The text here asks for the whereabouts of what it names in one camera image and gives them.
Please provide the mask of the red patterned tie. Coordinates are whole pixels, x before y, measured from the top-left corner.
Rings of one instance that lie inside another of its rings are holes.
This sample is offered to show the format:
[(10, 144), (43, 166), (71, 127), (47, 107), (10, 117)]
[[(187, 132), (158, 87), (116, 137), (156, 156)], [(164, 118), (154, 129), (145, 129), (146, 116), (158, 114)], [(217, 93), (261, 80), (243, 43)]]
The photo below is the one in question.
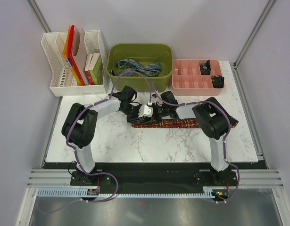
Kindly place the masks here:
[(133, 128), (154, 128), (154, 129), (200, 129), (202, 128), (202, 123), (196, 118), (188, 119), (162, 119), (162, 118), (152, 118), (144, 117), (139, 120), (129, 121)]

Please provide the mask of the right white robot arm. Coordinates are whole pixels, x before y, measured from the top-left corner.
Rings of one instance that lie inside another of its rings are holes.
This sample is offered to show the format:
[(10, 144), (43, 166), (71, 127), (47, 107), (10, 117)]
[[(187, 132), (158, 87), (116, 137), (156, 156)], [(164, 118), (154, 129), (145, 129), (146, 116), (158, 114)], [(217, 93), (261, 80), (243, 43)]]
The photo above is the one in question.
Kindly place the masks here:
[(170, 107), (167, 115), (173, 115), (176, 119), (196, 119), (204, 134), (209, 138), (211, 150), (210, 180), (214, 185), (221, 185), (227, 180), (224, 170), (229, 167), (226, 157), (226, 138), (230, 133), (231, 116), (222, 107), (215, 97), (209, 97), (204, 101), (178, 104), (173, 93), (167, 91), (155, 96)]

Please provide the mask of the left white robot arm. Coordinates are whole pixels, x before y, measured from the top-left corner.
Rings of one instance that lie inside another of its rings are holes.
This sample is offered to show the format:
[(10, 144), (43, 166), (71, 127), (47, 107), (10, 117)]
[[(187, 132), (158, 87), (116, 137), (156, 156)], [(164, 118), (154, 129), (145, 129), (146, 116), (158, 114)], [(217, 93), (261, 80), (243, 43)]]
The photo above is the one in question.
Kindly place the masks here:
[(82, 171), (81, 180), (85, 184), (93, 185), (98, 178), (93, 171), (95, 161), (91, 152), (97, 121), (118, 111), (138, 119), (140, 105), (132, 105), (136, 97), (137, 92), (133, 88), (124, 86), (122, 91), (112, 93), (89, 106), (80, 103), (71, 106), (61, 133), (66, 138), (66, 144), (74, 150), (77, 168)]

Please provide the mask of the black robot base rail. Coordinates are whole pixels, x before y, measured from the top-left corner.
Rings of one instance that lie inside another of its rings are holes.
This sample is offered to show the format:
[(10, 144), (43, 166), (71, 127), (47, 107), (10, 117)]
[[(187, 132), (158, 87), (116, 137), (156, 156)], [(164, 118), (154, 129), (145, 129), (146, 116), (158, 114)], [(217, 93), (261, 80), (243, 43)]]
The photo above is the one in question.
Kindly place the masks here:
[(204, 187), (234, 187), (233, 167), (217, 172), (209, 163), (97, 163), (91, 175), (76, 169), (71, 186), (99, 186), (103, 193), (186, 194)]

